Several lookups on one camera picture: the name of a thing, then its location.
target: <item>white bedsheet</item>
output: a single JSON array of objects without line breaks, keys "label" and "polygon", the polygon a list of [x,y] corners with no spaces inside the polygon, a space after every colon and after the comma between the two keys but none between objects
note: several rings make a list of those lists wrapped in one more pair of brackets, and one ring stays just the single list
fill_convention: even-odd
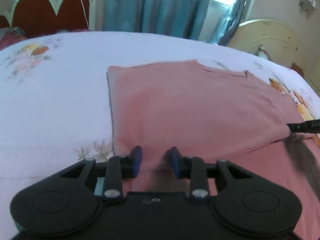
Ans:
[{"label": "white bedsheet", "polygon": [[85,154],[100,161],[112,156],[108,66],[192,59],[249,70],[266,83],[273,78],[303,97],[312,118],[320,117],[320,98],[295,71],[234,49],[121,32],[64,33],[20,42],[0,51],[0,239],[17,233],[9,211],[17,192]]}]

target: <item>cream headboard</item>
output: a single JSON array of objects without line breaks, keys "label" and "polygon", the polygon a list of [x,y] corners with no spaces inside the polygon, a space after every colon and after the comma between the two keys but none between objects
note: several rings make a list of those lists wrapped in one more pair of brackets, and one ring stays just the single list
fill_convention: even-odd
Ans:
[{"label": "cream headboard", "polygon": [[274,20],[251,20],[241,23],[228,47],[256,55],[260,45],[271,61],[290,68],[294,62],[303,69],[303,48],[294,32]]}]

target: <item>black mount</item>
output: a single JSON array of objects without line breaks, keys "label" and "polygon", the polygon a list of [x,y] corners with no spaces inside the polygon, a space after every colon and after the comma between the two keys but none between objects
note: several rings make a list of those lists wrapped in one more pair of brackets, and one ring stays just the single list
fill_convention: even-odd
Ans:
[{"label": "black mount", "polygon": [[[122,179],[138,175],[142,149],[108,163],[80,161],[19,192],[10,211],[22,231],[14,240],[298,239],[301,203],[289,190],[229,161],[216,164],[168,151],[183,192],[123,194]],[[104,178],[102,196],[94,195]],[[218,195],[210,196],[208,178]]]},{"label": "black mount", "polygon": [[288,123],[291,132],[320,133],[320,119],[303,123]]}]

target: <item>metal screw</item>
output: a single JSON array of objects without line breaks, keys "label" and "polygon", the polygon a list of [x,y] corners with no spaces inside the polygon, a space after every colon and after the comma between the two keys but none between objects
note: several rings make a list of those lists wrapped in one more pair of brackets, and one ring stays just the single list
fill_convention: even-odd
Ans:
[{"label": "metal screw", "polygon": [[192,192],[193,196],[199,197],[199,198],[204,198],[206,197],[209,193],[205,189],[195,189]]},{"label": "metal screw", "polygon": [[120,191],[116,189],[108,189],[105,191],[104,195],[109,198],[116,198],[120,196]]}]

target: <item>folded t-shirt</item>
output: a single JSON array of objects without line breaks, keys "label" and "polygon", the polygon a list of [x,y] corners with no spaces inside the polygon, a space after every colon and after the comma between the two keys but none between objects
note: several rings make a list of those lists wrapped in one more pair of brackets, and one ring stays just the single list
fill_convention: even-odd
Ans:
[{"label": "folded t-shirt", "polygon": [[196,60],[108,68],[114,151],[143,148],[141,171],[169,169],[165,152],[206,162],[232,158],[289,136],[303,118],[287,94],[249,71]]}]

